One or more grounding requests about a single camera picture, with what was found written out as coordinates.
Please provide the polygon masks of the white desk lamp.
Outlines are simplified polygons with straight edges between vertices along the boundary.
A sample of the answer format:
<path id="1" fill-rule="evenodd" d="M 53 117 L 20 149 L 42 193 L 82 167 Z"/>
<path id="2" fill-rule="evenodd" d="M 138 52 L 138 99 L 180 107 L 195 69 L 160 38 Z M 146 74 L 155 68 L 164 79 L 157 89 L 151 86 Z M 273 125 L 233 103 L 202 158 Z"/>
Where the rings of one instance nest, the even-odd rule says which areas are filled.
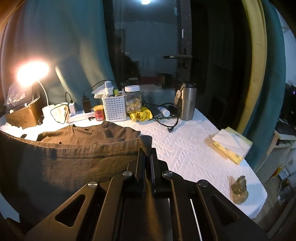
<path id="1" fill-rule="evenodd" d="M 16 80 L 21 87 L 29 87 L 35 83 L 38 83 L 46 98 L 46 106 L 42 108 L 42 112 L 44 114 L 44 120 L 49 122 L 54 122 L 54 118 L 51 114 L 51 110 L 54 105 L 49 105 L 48 94 L 41 83 L 47 75 L 49 74 L 50 67 L 48 63 L 43 60 L 32 60 L 26 63 L 21 64 L 16 70 Z"/>

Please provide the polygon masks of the yellow curtain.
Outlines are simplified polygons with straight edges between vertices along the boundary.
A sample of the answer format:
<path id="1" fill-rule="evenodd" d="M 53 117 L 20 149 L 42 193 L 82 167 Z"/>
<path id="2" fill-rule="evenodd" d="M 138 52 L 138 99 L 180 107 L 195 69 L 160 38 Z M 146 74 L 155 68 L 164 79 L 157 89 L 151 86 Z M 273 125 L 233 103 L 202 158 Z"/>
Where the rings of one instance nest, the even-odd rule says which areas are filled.
<path id="1" fill-rule="evenodd" d="M 243 133 L 255 109 L 263 85 L 267 61 L 267 33 L 261 1 L 243 1 L 251 39 L 250 83 L 237 132 Z"/>

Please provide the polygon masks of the yellow snack bag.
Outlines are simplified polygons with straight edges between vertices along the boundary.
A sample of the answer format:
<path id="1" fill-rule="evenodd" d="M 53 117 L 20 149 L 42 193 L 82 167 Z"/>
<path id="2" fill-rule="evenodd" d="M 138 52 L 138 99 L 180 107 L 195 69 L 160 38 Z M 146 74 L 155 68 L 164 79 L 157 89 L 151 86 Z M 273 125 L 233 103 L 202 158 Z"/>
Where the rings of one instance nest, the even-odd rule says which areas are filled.
<path id="1" fill-rule="evenodd" d="M 140 110 L 131 113 L 130 119 L 135 122 L 148 121 L 153 118 L 151 111 L 146 107 L 141 107 Z"/>

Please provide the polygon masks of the dark brown t-shirt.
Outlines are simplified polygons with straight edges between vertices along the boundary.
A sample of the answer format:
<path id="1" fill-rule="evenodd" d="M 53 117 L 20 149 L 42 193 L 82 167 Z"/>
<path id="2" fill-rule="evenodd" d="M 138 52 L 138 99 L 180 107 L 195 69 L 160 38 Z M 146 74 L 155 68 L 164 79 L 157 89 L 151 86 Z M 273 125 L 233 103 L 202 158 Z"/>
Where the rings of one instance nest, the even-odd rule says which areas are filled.
<path id="1" fill-rule="evenodd" d="M 1 133 L 1 194 L 34 226 L 90 181 L 105 182 L 149 154 L 152 137 L 104 121 L 44 132 L 35 141 Z"/>

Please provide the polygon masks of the white quilted table cloth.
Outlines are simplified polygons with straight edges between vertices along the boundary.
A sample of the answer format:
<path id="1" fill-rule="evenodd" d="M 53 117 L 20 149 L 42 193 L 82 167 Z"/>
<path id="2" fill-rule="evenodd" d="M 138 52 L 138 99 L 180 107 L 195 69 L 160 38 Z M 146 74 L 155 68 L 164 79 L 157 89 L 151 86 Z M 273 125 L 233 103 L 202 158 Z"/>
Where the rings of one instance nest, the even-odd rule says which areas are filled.
<path id="1" fill-rule="evenodd" d="M 7 133 L 17 138 L 35 141 L 39 134 L 54 132 L 69 125 L 78 127 L 97 126 L 104 121 L 81 120 L 73 124 L 43 122 L 39 126 L 24 130 L 4 125 L 1 133 Z M 236 165 L 229 159 L 224 159 L 206 144 L 206 138 L 217 133 L 217 128 L 198 110 L 190 121 L 179 121 L 172 132 L 155 121 L 134 122 L 131 120 L 114 122 L 122 127 L 139 131 L 142 135 L 152 137 L 152 148 L 156 149 L 157 157 L 167 163 L 168 168 L 181 175 L 185 180 L 197 182 L 201 179 L 209 181 L 225 197 L 230 197 L 229 177 L 234 179 L 245 176 L 249 193 L 239 209 L 250 218 L 255 218 L 262 209 L 267 192 L 260 180 L 246 161 Z"/>

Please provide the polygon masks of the yellow tissue pack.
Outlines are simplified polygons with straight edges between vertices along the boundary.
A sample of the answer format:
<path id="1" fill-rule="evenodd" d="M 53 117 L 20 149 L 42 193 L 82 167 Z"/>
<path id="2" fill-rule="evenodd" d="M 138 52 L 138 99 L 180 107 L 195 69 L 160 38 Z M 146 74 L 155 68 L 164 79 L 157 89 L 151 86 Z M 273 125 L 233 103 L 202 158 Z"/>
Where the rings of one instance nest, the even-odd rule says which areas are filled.
<path id="1" fill-rule="evenodd" d="M 224 159 L 236 165 L 240 165 L 253 145 L 252 141 L 230 127 L 209 135 L 205 142 Z"/>

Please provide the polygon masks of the white perforated plastic basket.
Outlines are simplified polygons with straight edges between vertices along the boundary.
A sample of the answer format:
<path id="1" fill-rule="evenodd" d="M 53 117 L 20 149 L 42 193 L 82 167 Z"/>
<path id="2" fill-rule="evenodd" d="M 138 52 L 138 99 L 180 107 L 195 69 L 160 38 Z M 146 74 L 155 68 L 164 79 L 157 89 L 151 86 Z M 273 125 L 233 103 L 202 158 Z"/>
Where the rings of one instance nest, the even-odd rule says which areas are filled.
<path id="1" fill-rule="evenodd" d="M 125 121 L 127 118 L 125 108 L 125 92 L 120 91 L 118 96 L 102 98 L 106 121 Z"/>

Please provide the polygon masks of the stainless steel tumbler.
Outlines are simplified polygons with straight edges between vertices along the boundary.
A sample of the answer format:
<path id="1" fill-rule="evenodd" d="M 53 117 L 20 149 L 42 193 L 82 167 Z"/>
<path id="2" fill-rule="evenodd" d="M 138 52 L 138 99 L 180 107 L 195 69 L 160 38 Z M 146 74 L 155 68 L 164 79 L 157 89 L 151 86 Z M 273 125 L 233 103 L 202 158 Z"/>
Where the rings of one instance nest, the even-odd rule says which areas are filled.
<path id="1" fill-rule="evenodd" d="M 180 92 L 181 119 L 184 121 L 190 121 L 193 118 L 196 104 L 196 86 L 190 83 L 184 83 L 180 88 Z"/>

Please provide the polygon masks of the red yellow-lid can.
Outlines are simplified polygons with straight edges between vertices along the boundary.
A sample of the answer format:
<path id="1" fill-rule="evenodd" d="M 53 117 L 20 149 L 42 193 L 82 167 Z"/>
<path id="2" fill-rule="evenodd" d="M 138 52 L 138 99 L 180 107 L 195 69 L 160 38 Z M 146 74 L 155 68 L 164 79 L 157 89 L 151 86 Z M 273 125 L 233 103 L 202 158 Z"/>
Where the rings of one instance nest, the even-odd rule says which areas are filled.
<path id="1" fill-rule="evenodd" d="M 105 114 L 104 114 L 104 107 L 103 105 L 96 105 L 94 108 L 94 113 L 95 113 L 95 119 L 97 121 L 103 121 L 105 120 Z"/>

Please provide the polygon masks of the brown cardboard box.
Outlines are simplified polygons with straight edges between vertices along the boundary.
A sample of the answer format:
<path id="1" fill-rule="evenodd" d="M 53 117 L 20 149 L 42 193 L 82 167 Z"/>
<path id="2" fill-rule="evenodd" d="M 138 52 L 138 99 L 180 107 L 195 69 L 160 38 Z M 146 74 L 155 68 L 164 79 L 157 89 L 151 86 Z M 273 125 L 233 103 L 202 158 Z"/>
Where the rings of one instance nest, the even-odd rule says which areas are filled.
<path id="1" fill-rule="evenodd" d="M 26 107 L 5 114 L 6 121 L 12 126 L 22 127 L 22 129 L 36 126 L 39 118 L 43 115 L 43 101 L 39 98 Z"/>

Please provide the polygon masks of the clear jar white lid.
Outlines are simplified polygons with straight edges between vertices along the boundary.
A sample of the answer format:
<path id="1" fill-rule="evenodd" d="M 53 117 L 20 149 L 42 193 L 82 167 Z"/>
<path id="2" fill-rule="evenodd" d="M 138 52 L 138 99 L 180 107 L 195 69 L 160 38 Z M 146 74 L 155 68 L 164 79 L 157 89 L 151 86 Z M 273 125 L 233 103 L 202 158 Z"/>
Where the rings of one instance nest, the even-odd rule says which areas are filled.
<path id="1" fill-rule="evenodd" d="M 128 114 L 140 111 L 142 107 L 142 95 L 139 85 L 129 85 L 125 87 L 125 105 Z"/>

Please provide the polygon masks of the black power adapter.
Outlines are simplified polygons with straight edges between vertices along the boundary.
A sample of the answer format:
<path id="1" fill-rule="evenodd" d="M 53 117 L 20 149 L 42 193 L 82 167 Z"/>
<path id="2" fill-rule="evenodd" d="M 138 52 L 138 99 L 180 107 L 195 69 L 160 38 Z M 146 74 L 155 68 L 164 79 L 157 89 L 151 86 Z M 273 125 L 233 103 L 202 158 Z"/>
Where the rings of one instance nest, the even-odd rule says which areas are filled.
<path id="1" fill-rule="evenodd" d="M 90 103 L 89 98 L 83 96 L 82 105 L 83 105 L 83 110 L 85 113 L 91 112 L 91 103 Z"/>

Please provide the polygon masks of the white power strip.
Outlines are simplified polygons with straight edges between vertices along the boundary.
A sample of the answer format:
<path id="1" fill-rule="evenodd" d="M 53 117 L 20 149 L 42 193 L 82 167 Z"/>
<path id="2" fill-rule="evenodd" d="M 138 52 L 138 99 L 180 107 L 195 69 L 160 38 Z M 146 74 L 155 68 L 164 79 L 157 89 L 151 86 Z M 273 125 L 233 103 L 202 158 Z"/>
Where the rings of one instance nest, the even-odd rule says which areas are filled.
<path id="1" fill-rule="evenodd" d="M 95 117 L 94 112 L 85 113 L 84 111 L 82 111 L 81 113 L 76 113 L 73 116 L 69 116 L 67 123 L 74 123 L 76 121 L 88 120 L 89 118 L 94 118 L 94 117 Z"/>

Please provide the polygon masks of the small olive figurine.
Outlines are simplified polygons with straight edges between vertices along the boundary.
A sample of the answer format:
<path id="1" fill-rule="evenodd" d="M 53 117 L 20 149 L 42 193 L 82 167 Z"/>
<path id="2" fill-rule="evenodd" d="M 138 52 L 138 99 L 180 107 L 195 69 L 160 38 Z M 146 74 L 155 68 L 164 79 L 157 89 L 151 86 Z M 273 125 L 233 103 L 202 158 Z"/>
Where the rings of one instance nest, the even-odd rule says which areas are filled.
<path id="1" fill-rule="evenodd" d="M 235 204 L 242 204 L 248 198 L 247 181 L 245 176 L 240 176 L 234 179 L 232 176 L 229 177 L 230 185 L 230 198 Z"/>

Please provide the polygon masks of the cream cartoon mug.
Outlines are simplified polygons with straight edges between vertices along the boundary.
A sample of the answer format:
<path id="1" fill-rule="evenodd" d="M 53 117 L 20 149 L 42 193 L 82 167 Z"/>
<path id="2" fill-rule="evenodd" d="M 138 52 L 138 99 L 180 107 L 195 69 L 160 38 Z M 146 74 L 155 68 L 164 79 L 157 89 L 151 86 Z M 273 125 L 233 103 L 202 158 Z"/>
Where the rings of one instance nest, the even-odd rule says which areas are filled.
<path id="1" fill-rule="evenodd" d="M 54 105 L 54 107 L 50 110 L 50 114 L 55 122 L 64 124 L 69 119 L 70 109 L 67 102 L 62 102 Z"/>

